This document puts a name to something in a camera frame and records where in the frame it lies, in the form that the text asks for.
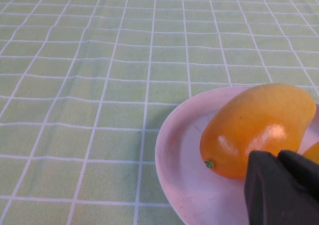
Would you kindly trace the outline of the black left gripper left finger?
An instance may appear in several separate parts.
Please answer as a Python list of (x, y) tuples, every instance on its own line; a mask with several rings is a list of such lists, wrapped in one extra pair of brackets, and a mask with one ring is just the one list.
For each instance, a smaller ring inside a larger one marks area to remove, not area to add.
[(319, 200), (269, 152), (250, 153), (244, 195), (251, 225), (319, 223)]

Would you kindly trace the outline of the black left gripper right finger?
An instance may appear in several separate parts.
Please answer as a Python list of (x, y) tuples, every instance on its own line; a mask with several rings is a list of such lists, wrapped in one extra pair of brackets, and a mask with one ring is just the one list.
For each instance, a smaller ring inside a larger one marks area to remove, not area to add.
[(319, 165), (290, 150), (280, 151), (278, 159), (297, 182), (305, 187), (314, 199), (318, 200)]

